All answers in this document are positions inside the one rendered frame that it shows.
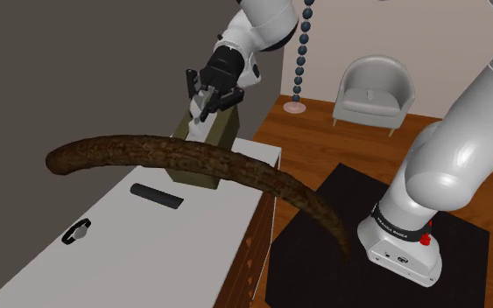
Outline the blue beaded floor lamp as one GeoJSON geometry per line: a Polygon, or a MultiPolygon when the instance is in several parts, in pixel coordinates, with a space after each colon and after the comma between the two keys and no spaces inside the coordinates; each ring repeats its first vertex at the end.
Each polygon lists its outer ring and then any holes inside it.
{"type": "Polygon", "coordinates": [[[297,67],[295,68],[294,86],[292,100],[286,102],[283,110],[290,114],[301,114],[306,111],[306,105],[300,101],[302,91],[303,74],[305,72],[304,65],[306,64],[307,43],[309,41],[308,32],[311,30],[311,18],[313,17],[312,6],[315,0],[303,0],[305,8],[301,12],[299,47],[297,49],[298,57],[296,59],[297,67]]]}

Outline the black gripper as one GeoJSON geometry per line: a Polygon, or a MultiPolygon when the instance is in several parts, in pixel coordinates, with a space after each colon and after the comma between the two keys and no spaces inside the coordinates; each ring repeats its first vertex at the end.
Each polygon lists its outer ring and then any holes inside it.
{"type": "MultiPolygon", "coordinates": [[[[244,58],[236,49],[226,45],[220,45],[212,53],[208,63],[200,71],[201,88],[208,90],[213,87],[216,93],[228,93],[221,97],[213,94],[208,104],[201,111],[200,121],[204,123],[209,114],[217,111],[225,111],[243,100],[244,91],[236,87],[237,80],[244,69],[244,58]]],[[[198,94],[197,83],[199,75],[196,70],[187,69],[187,94],[189,99],[193,99],[198,94]]]]}

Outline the brown curved branch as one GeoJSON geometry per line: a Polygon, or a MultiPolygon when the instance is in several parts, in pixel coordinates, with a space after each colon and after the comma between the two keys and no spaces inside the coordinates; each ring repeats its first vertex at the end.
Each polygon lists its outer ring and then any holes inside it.
{"type": "Polygon", "coordinates": [[[310,215],[338,241],[343,258],[350,258],[349,237],[342,219],[322,197],[289,173],[232,150],[169,136],[96,136],[50,151],[45,163],[56,175],[95,167],[136,165],[237,182],[270,193],[310,215]]]}

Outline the olive tissue box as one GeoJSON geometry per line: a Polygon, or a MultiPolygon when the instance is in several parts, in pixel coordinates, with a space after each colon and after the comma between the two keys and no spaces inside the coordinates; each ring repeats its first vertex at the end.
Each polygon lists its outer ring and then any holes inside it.
{"type": "MultiPolygon", "coordinates": [[[[202,109],[208,104],[213,90],[200,90],[190,101],[188,111],[183,115],[180,124],[172,134],[172,137],[196,141],[205,144],[222,147],[230,150],[235,142],[240,128],[237,106],[209,114],[204,122],[200,121],[202,109]]],[[[215,190],[220,179],[193,173],[189,171],[174,171],[166,169],[173,182],[191,186],[198,186],[215,190]]]]}

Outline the black cylinder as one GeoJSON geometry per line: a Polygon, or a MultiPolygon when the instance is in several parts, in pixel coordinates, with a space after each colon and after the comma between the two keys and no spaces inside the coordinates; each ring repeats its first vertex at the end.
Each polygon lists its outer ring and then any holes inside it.
{"type": "Polygon", "coordinates": [[[181,197],[171,195],[170,193],[139,183],[133,184],[130,187],[130,192],[140,198],[158,203],[171,209],[178,209],[184,201],[181,197]]]}

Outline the black wristwatch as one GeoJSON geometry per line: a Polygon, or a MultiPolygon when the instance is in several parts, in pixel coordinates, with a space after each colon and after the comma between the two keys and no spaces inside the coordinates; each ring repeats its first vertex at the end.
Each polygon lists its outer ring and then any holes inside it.
{"type": "Polygon", "coordinates": [[[91,224],[92,222],[89,218],[84,218],[77,221],[62,235],[61,242],[65,245],[70,245],[75,241],[83,238],[87,234],[87,231],[90,228],[91,224]]]}

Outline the black robot stand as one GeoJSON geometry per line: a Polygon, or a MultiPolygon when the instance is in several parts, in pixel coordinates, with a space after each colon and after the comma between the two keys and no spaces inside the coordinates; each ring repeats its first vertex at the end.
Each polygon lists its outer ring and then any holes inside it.
{"type": "Polygon", "coordinates": [[[265,301],[271,308],[484,308],[489,232],[450,213],[433,218],[443,268],[425,288],[371,262],[356,235],[388,186],[339,164],[317,193],[343,219],[345,262],[335,238],[298,212],[271,245],[265,301]]]}

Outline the white top wooden dresser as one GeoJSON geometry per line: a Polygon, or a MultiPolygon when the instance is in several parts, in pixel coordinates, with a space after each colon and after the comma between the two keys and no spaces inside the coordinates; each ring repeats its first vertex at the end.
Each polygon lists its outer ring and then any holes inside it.
{"type": "Polygon", "coordinates": [[[0,289],[0,308],[251,308],[271,246],[274,197],[222,181],[215,190],[138,167],[0,289]],[[139,183],[178,209],[133,195],[139,183]]]}

